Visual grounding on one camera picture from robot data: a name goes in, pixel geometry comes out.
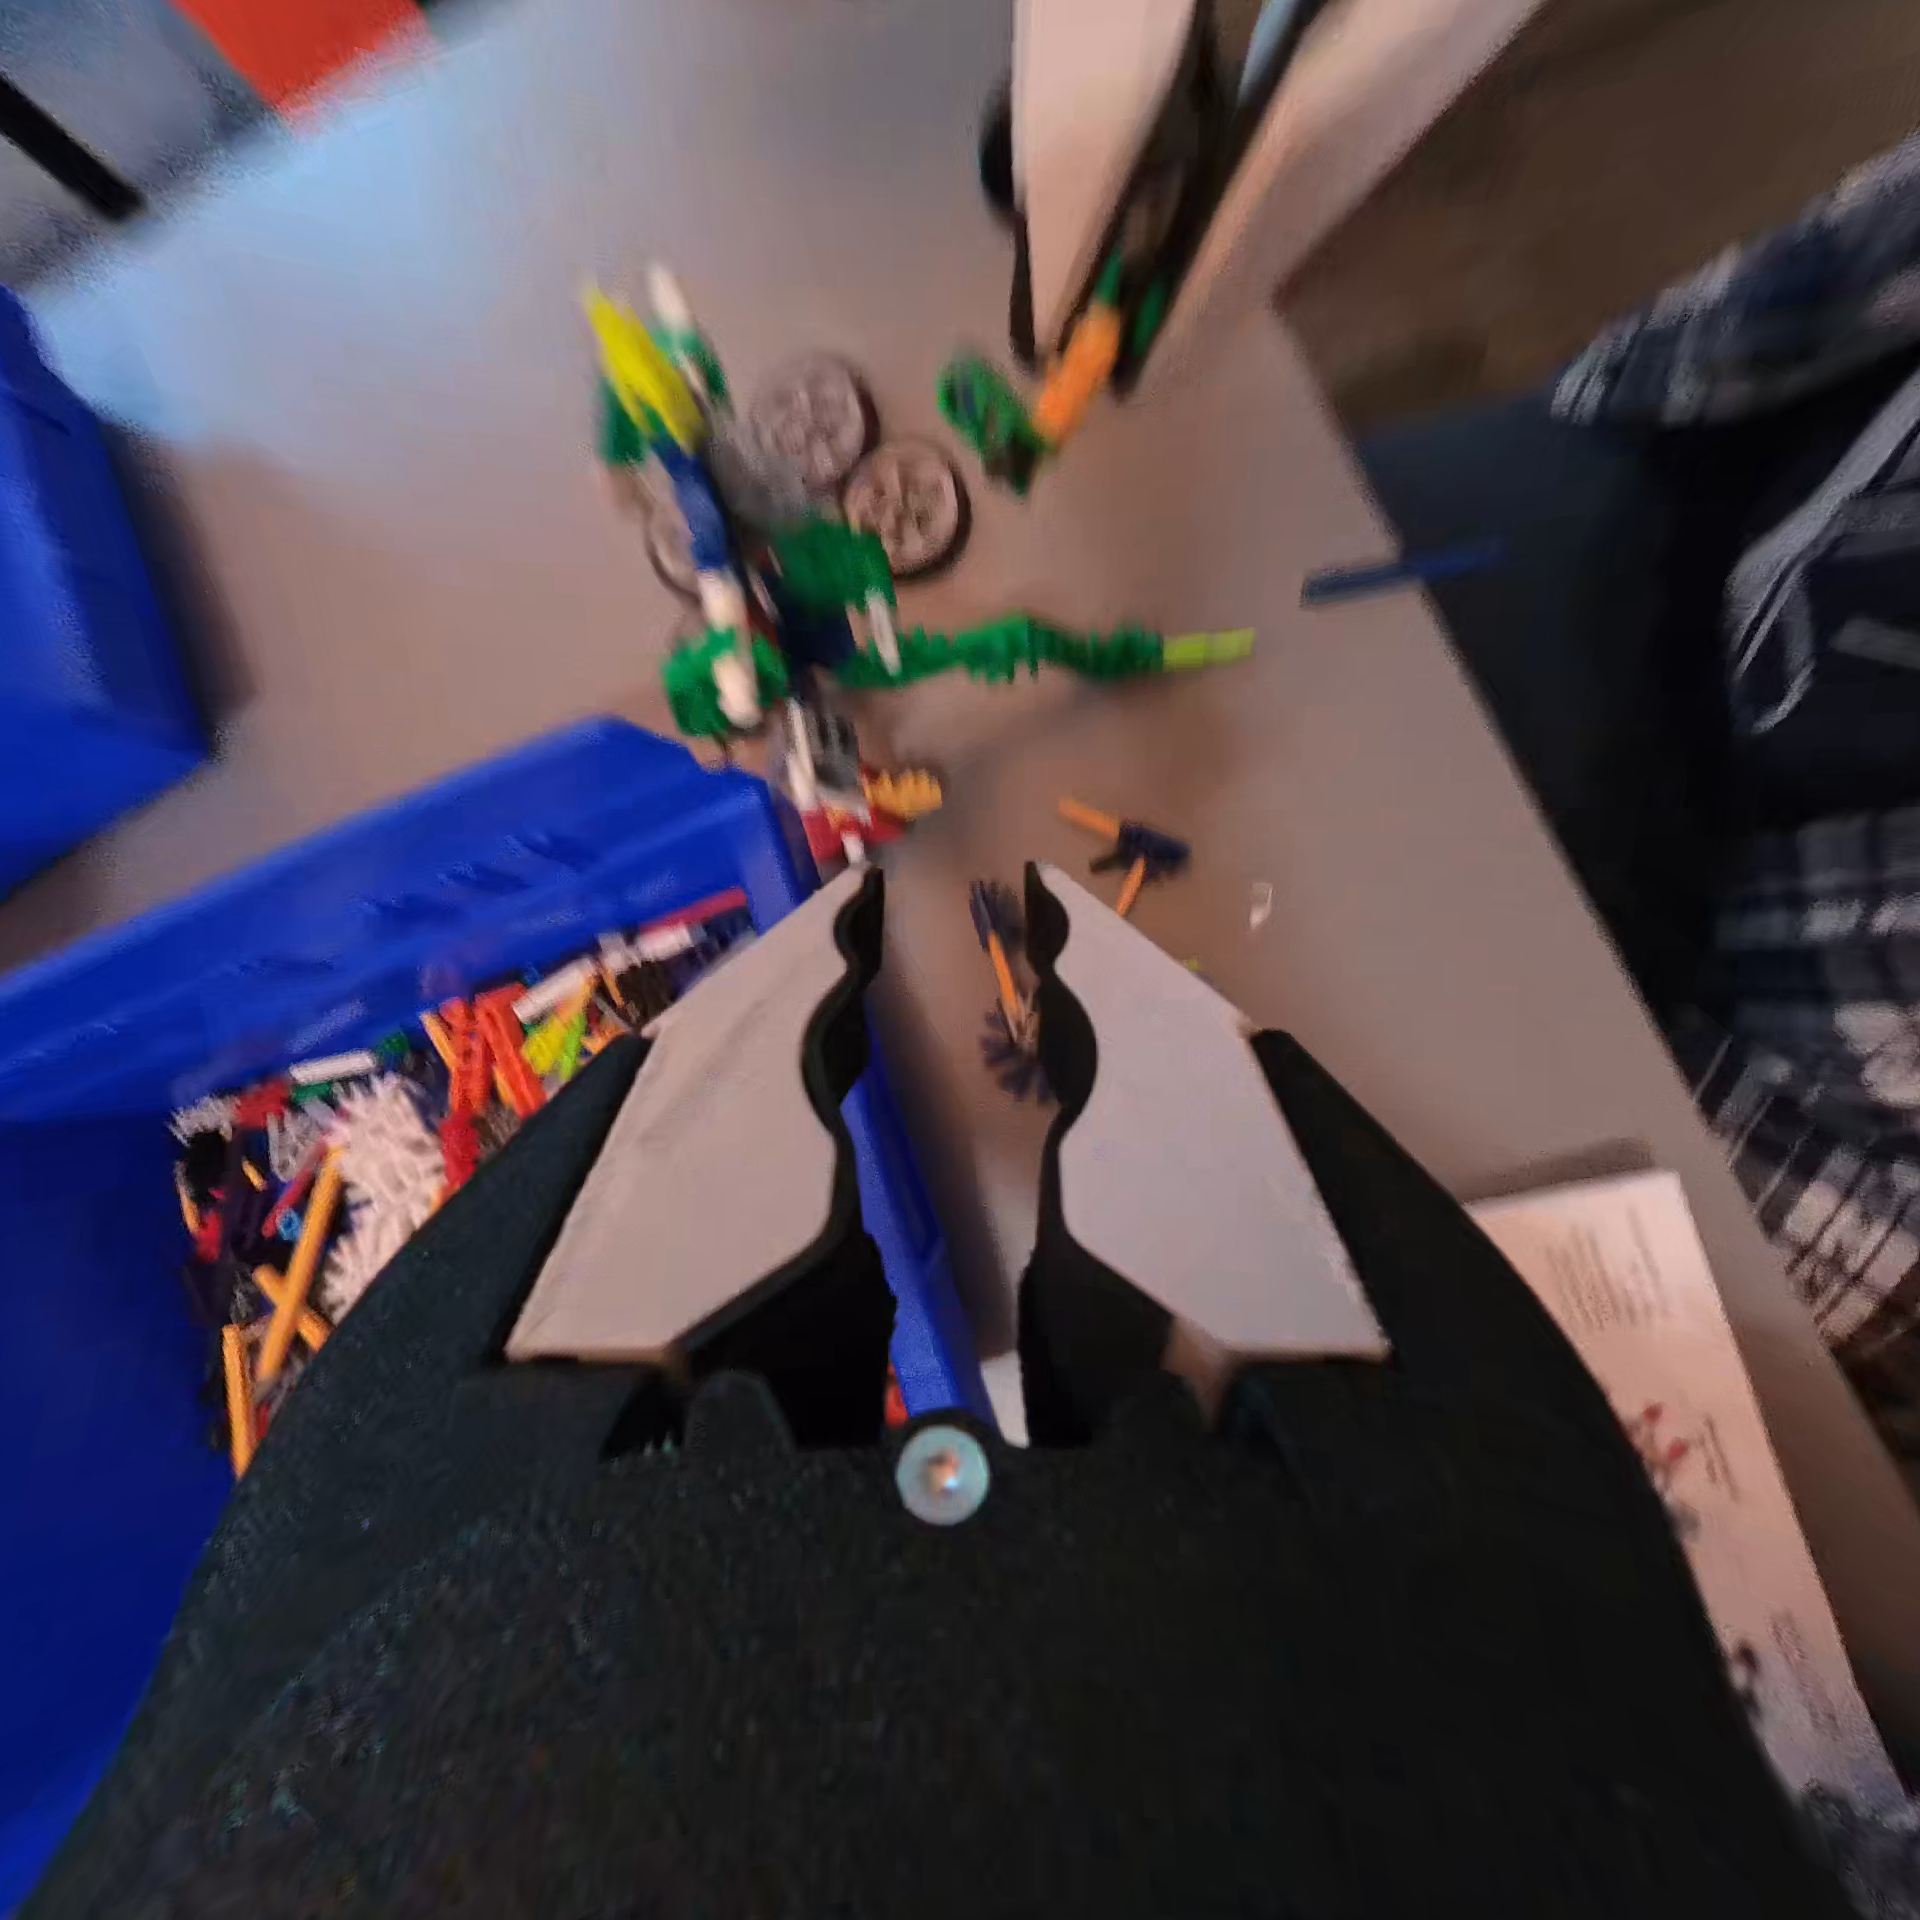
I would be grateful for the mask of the pile of colourful toy pieces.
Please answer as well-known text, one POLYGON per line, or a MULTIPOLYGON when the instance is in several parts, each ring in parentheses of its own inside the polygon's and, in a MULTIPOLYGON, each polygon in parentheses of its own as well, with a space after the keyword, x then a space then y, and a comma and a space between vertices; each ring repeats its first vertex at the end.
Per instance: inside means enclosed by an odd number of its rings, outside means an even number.
POLYGON ((170 1118, 182 1283, 209 1340, 211 1445, 232 1475, 444 1203, 754 937, 744 889, 726 888, 170 1118))

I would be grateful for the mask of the blue plastic bin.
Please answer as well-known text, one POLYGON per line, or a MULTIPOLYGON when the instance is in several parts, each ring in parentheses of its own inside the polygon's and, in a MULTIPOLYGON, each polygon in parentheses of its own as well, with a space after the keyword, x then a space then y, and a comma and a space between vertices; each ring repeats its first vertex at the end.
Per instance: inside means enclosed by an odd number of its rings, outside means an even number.
POLYGON ((209 757, 103 421, 2 292, 2 891, 209 757))
POLYGON ((762 937, 815 891, 784 806, 587 722, 5 983, 5 1917, 961 1911, 895 1832, 963 1770, 985 1601, 900 1442, 726 1378, 645 1454, 639 1374, 493 1358, 481 1240, 556 1222, 631 1057, 248 1481, 205 1437, 174 1110, 726 891, 762 937))

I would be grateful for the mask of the printed toy model leaflet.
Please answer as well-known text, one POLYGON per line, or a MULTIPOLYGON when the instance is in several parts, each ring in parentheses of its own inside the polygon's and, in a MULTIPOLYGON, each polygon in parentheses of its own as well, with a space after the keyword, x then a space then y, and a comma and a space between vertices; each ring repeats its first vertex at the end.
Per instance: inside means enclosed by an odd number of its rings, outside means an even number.
POLYGON ((1468 1214, 1610 1400, 1745 1718, 1853 1909, 1916 1917, 1916 1798, 1867 1717, 1681 1182, 1578 1180, 1468 1214))

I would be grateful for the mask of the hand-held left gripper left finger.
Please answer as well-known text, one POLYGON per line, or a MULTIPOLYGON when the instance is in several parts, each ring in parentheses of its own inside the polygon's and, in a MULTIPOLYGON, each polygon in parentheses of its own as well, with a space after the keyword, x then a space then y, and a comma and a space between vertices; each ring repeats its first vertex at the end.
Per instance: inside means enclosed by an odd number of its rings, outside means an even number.
POLYGON ((508 1363, 742 1374, 791 1428, 882 1428, 891 1288, 843 1118, 880 936, 882 877, 843 871, 652 1022, 508 1363))

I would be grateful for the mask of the person's clothed body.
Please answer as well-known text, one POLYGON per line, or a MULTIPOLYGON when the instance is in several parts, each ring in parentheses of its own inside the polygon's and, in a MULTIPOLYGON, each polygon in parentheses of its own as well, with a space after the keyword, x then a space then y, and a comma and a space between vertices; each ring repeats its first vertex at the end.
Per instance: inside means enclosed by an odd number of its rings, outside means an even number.
POLYGON ((1918 1454, 1918 143, 1359 444, 1820 1343, 1918 1454))

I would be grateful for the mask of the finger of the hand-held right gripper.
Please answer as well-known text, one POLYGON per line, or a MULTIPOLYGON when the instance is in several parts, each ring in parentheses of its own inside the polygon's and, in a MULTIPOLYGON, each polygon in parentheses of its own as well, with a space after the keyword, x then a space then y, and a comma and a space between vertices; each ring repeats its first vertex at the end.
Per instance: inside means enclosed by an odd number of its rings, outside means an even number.
POLYGON ((1153 343, 1173 381, 1267 310, 1537 3, 1342 3, 1310 27, 1200 230, 1153 343))
POLYGON ((1066 348, 1109 268, 1123 301, 1147 292, 1204 150, 1204 5, 1014 8, 1010 334, 1030 368, 1066 348))

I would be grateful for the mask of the red rod toy assembly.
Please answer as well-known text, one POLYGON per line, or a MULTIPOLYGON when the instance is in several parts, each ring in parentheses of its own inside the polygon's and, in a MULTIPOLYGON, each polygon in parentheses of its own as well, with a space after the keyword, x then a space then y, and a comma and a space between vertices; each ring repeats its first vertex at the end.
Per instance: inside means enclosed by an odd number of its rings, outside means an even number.
POLYGON ((722 763, 760 748, 813 864, 859 867, 946 803, 936 773, 877 764, 840 697, 859 669, 901 679, 900 587, 972 536, 961 471, 927 439, 886 439, 840 353, 788 357, 736 399, 662 268, 645 312, 594 283, 580 307, 600 468, 692 619, 662 658, 668 715, 722 763))

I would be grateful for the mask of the grey toy wheel black tire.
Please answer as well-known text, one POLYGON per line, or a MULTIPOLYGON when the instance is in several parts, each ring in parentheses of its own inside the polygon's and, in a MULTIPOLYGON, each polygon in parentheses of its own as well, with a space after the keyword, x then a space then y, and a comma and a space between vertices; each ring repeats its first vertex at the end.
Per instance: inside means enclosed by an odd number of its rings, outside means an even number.
POLYGON ((747 444, 762 465, 810 498, 839 498, 880 442, 866 376, 840 353, 784 361, 755 387, 747 444))
POLYGON ((731 519, 718 501, 700 508, 693 524, 688 524, 678 501, 652 498, 642 511, 642 533, 656 579, 686 604, 703 601, 704 581, 741 581, 731 519))
POLYGON ((972 538, 972 495, 943 444, 924 437, 882 441, 845 478, 845 521, 875 538, 900 584, 935 581, 972 538))

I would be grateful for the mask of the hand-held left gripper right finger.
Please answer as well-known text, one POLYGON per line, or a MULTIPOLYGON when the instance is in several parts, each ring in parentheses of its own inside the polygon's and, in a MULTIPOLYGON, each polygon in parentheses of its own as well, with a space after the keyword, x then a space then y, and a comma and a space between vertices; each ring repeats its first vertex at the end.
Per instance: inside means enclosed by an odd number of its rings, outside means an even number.
POLYGON ((1392 1347, 1230 999, 1061 867, 1024 871, 1056 1093, 1021 1277, 1030 1428, 1096 1428, 1153 1375, 1216 1403, 1247 1365, 1392 1347))

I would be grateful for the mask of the orange rod blue clip piece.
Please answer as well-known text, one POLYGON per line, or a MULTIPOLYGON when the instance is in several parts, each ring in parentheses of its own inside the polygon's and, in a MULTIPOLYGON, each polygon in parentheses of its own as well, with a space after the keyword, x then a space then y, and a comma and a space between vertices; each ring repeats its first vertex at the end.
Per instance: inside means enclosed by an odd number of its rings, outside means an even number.
POLYGON ((1119 877, 1114 916, 1120 920, 1131 918, 1149 885, 1178 879, 1190 865, 1186 841, 1142 821, 1123 820, 1071 797, 1059 797, 1056 812, 1077 832, 1101 841, 1101 852, 1091 861, 1088 871, 1119 877))

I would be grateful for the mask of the blue connector orange rod piece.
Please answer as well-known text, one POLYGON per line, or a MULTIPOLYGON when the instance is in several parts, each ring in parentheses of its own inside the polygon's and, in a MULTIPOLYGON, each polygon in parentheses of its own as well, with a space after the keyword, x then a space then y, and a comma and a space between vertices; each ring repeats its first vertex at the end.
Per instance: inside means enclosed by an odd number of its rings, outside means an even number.
POLYGON ((995 977, 995 1003, 978 1035, 980 1064, 1000 1093, 1049 1105, 1054 1089, 1039 1053, 1039 1005, 1022 972, 1021 899, 1004 880, 976 879, 968 907, 974 939, 995 977))

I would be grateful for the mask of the green connector orange rod piece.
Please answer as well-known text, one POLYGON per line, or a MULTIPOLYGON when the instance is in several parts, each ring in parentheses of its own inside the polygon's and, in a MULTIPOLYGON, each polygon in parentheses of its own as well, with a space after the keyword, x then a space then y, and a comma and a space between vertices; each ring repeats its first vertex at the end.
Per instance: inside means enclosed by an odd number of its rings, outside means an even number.
POLYGON ((949 429, 995 486, 1030 498, 1095 408, 1131 385, 1169 298, 1164 277, 1131 277, 1112 254, 1031 394, 974 353, 959 353, 941 368, 935 399, 949 429))

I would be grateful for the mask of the green leafy toy piece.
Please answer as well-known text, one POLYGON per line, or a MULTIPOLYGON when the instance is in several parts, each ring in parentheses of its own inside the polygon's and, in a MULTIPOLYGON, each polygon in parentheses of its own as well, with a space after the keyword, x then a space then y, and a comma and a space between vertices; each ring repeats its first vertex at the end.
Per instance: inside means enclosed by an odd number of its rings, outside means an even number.
POLYGON ((955 634, 900 630, 893 654, 851 653, 837 664, 831 679, 851 692, 905 690, 946 674, 1012 685, 1046 670, 1086 683, 1136 683, 1236 664, 1255 653, 1255 645, 1255 629, 1164 635, 1119 627, 1091 634, 1031 613, 1008 613, 955 634))

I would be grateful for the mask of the red crate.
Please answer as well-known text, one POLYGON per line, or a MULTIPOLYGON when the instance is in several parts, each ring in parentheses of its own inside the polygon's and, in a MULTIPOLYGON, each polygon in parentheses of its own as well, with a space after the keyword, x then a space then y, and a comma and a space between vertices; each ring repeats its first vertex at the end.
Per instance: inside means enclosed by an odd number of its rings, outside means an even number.
POLYGON ((325 92, 392 57, 426 47, 419 3, 174 3, 241 82, 275 114, 311 107, 325 92))

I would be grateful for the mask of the blue toy rod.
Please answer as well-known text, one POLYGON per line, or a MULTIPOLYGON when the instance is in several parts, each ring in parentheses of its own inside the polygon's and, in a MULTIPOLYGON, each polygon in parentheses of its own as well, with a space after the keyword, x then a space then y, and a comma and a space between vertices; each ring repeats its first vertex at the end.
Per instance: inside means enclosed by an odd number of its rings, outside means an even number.
POLYGON ((1505 558, 1501 541, 1453 541, 1392 558, 1312 572, 1300 587, 1302 609, 1322 609, 1472 579, 1505 558))

